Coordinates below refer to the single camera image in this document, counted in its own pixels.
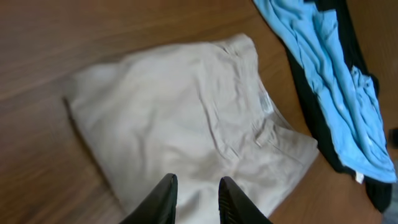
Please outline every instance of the white tag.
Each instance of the white tag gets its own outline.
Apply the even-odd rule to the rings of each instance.
[[[362,184],[364,178],[365,178],[365,176],[362,173],[355,171],[355,180],[358,183]]]

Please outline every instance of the wood grain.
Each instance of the wood grain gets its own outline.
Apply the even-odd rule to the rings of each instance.
[[[271,98],[297,131],[309,134],[284,48],[251,1],[2,1],[0,30],[0,223],[123,219],[126,214],[73,131],[62,93],[73,72],[129,52],[243,32],[256,45]],[[366,60],[371,68],[380,66],[370,56]],[[395,122],[398,108],[389,106],[396,101],[388,95],[396,90],[384,85],[396,77],[380,78],[384,120]],[[363,186],[335,173],[319,156],[270,219],[380,223],[381,215]]]

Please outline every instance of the brown wooden surface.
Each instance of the brown wooden surface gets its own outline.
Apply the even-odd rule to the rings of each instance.
[[[377,32],[390,27],[372,26],[377,32],[369,35],[365,21],[374,17],[361,15],[360,7],[354,12],[366,61],[380,78],[386,128],[398,126],[398,61],[390,58],[397,56],[397,45],[391,51],[367,45],[381,42]],[[383,24],[386,18],[377,19]],[[117,223],[125,216],[68,121],[65,77],[154,45],[240,32],[256,44],[261,78],[277,107],[297,131],[309,134],[284,48],[251,1],[1,1],[0,223]],[[381,214],[363,186],[335,173],[319,156],[270,219],[276,224],[380,223]]]

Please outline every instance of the clothing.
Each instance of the clothing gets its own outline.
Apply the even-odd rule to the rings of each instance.
[[[379,92],[379,82],[377,78],[368,72],[364,62],[361,49],[353,29],[351,18],[345,0],[317,0],[315,1],[320,11],[334,9],[339,22],[338,32],[343,48],[345,63],[351,68],[353,65],[358,67],[362,73],[371,76],[376,94]],[[320,109],[316,94],[312,92],[310,85],[305,78],[303,68],[297,63],[296,59],[285,47],[287,58],[290,63],[297,95],[303,110],[305,122],[311,131],[312,136],[318,140],[318,148],[332,168],[337,172],[355,175],[355,171],[349,167],[343,166],[334,150],[331,140],[330,129],[327,126],[325,118]],[[391,201],[391,184],[385,184],[380,181],[365,177],[366,193],[372,204],[380,212],[383,212]]]
[[[350,75],[343,60],[336,12],[318,12],[314,4],[300,1],[254,2],[304,68],[341,163],[373,179],[395,182],[373,82],[357,68]]]
[[[396,170],[398,169],[398,161],[394,161]],[[383,214],[382,224],[398,224],[398,184],[392,185],[392,202],[386,212]]]
[[[294,189],[317,142],[289,130],[257,69],[253,42],[239,35],[135,53],[70,81],[78,129],[127,212],[169,172],[176,223],[218,222],[224,176],[265,216]]]

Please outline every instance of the beige fabric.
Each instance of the beige fabric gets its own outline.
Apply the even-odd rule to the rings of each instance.
[[[230,176],[266,216],[316,158],[265,91],[251,39],[157,47],[76,75],[68,100],[127,212],[167,173],[178,177],[176,223],[219,223]]]

